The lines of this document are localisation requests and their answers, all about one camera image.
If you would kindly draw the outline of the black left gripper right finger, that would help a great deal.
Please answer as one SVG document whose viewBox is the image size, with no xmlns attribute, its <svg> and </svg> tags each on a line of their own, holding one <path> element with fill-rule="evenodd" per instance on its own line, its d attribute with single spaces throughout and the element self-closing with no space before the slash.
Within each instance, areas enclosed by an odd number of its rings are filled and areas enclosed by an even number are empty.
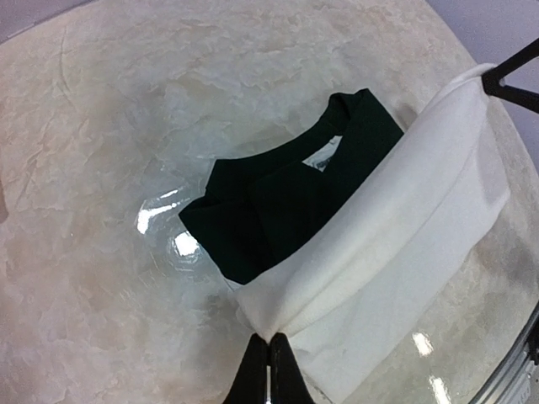
<svg viewBox="0 0 539 404">
<path fill-rule="evenodd" d="M 287 336 L 276 333 L 269 345 L 271 402 L 314 404 Z"/>
</svg>

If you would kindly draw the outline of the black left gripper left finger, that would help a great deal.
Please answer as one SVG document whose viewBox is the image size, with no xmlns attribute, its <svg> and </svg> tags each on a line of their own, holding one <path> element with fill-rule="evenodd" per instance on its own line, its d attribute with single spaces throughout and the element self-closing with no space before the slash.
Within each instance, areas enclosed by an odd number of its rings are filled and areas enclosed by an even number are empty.
<svg viewBox="0 0 539 404">
<path fill-rule="evenodd" d="M 269 350 L 258 334 L 250 337 L 225 404 L 271 403 Z"/>
</svg>

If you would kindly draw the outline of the white garment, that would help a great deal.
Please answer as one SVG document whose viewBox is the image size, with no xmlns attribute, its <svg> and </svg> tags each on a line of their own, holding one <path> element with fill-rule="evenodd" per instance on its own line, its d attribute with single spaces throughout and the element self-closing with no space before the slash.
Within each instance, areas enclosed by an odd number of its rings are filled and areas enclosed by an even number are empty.
<svg viewBox="0 0 539 404">
<path fill-rule="evenodd" d="M 510 197 L 482 64 L 442 88 L 303 247 L 235 297 L 262 338 L 342 403 L 412 330 Z"/>
</svg>

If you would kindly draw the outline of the dark green garment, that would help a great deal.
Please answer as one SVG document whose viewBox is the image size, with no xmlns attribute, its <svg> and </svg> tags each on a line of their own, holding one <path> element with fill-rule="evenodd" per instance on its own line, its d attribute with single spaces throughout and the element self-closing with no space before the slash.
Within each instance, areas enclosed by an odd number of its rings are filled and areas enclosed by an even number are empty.
<svg viewBox="0 0 539 404">
<path fill-rule="evenodd" d="M 226 279 L 246 284 L 320 231 L 402 136 L 368 89 L 335 93 L 293 140 L 216 160 L 204 195 L 179 218 Z"/>
</svg>

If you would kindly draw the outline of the aluminium front rail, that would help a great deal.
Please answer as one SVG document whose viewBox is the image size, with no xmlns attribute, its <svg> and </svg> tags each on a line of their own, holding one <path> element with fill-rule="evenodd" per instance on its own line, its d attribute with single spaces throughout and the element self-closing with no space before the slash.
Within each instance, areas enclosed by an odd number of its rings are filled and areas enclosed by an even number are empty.
<svg viewBox="0 0 539 404">
<path fill-rule="evenodd" d="M 538 381 L 538 305 L 510 351 L 489 376 L 470 404 L 529 403 Z"/>
</svg>

